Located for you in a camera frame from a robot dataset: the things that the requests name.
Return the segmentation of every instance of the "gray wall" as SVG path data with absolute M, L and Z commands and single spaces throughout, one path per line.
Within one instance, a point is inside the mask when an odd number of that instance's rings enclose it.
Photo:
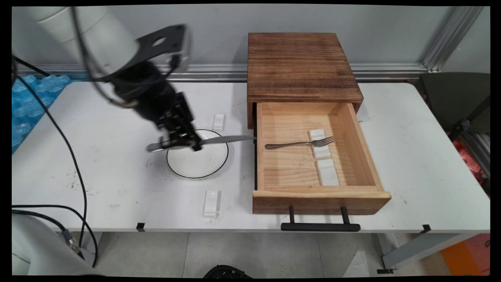
M 483 8 L 441 71 L 490 73 L 490 7 Z
M 307 4 L 112 6 L 133 35 L 186 23 L 190 63 L 247 62 L 249 32 L 334 32 L 350 63 L 420 63 L 451 7 Z M 12 49 L 35 64 L 75 63 L 20 8 L 12 9 Z

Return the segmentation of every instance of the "fork handle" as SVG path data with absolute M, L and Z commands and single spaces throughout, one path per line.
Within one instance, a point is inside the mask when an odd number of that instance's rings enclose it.
M 310 142 L 296 142 L 296 143 L 287 143 L 287 144 L 266 144 L 265 148 L 268 150 L 271 150 L 271 149 L 277 149 L 277 148 L 287 147 L 287 146 L 291 146 L 291 145 L 299 145 L 299 144 L 311 145 Z

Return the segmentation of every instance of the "open drawer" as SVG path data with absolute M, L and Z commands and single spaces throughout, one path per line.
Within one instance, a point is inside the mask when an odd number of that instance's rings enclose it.
M 266 144 L 308 141 L 323 128 L 339 186 L 321 186 L 309 145 L 266 150 Z M 257 189 L 253 213 L 374 214 L 390 199 L 381 186 L 369 149 L 350 103 L 256 104 Z

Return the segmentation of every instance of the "cable connector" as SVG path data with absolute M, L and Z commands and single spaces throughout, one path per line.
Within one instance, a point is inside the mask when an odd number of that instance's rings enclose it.
M 179 62 L 181 62 L 181 56 L 179 54 L 172 55 L 172 57 L 170 57 L 169 65 L 171 72 L 179 67 Z
M 73 250 L 76 254 L 80 253 L 80 247 L 78 246 L 78 242 L 73 238 L 68 229 L 65 229 L 62 232 L 62 235 L 64 237 L 64 240 L 66 241 L 66 244 L 71 248 L 71 250 Z

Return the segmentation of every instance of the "black mounting plate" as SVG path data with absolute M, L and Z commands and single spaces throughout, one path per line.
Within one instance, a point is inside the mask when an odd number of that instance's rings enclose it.
M 136 55 L 118 71 L 102 77 L 102 80 L 110 81 L 112 77 L 120 74 L 122 71 L 156 56 L 165 53 L 180 52 L 183 49 L 185 31 L 186 25 L 168 26 L 138 38 L 139 50 Z M 165 39 L 161 43 L 153 46 L 153 44 L 161 38 Z

